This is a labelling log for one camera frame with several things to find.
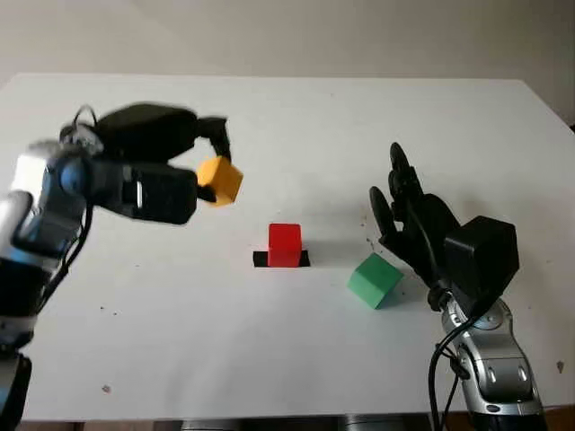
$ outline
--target white wall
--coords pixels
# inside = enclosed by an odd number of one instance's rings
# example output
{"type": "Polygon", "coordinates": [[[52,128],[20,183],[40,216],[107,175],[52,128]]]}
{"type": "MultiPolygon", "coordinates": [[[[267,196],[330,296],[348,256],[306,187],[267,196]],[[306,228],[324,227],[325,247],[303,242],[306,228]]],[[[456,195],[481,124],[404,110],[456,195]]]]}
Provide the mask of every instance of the white wall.
{"type": "Polygon", "coordinates": [[[520,78],[575,123],[573,0],[0,0],[26,72],[520,78]]]}

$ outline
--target red cube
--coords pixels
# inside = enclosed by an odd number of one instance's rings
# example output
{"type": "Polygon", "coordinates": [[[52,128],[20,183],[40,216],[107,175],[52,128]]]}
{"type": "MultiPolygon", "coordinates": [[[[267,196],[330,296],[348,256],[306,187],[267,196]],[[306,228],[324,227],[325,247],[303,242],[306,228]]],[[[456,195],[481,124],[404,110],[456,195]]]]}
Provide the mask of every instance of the red cube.
{"type": "Polygon", "coordinates": [[[297,268],[302,255],[302,229],[299,224],[270,224],[268,266],[297,268]]]}

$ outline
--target cube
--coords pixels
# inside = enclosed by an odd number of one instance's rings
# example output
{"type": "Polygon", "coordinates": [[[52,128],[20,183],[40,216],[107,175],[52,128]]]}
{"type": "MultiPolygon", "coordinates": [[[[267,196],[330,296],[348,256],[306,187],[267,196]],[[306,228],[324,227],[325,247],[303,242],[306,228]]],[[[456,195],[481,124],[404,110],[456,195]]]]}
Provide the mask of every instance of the cube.
{"type": "Polygon", "coordinates": [[[268,266],[297,268],[302,254],[302,230],[299,224],[270,224],[268,266]]]}
{"type": "Polygon", "coordinates": [[[375,310],[402,277],[398,269],[372,253],[353,271],[348,288],[375,310]]]}
{"type": "Polygon", "coordinates": [[[216,202],[212,205],[219,207],[235,201],[243,174],[227,158],[219,155],[206,160],[200,165],[197,174],[198,184],[209,186],[216,194],[216,202]]]}

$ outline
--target green cube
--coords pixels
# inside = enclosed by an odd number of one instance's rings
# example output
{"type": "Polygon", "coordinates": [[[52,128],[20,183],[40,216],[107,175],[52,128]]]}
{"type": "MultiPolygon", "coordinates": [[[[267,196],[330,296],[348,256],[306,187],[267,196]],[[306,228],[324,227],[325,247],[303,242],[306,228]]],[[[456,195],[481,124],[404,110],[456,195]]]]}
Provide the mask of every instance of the green cube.
{"type": "Polygon", "coordinates": [[[399,270],[372,253],[353,271],[348,287],[375,310],[402,277],[399,270]]]}

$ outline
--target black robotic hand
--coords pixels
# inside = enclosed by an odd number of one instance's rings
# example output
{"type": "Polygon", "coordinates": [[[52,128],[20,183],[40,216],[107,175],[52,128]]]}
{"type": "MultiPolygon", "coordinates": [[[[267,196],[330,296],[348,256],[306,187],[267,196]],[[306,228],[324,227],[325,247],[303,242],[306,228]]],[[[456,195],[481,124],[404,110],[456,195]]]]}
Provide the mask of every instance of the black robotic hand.
{"type": "Polygon", "coordinates": [[[423,192],[399,144],[390,154],[391,207],[379,188],[369,191],[379,241],[422,278],[433,310],[453,295],[467,317],[483,315],[519,268],[515,226],[484,216],[461,226],[443,200],[423,192]]]}

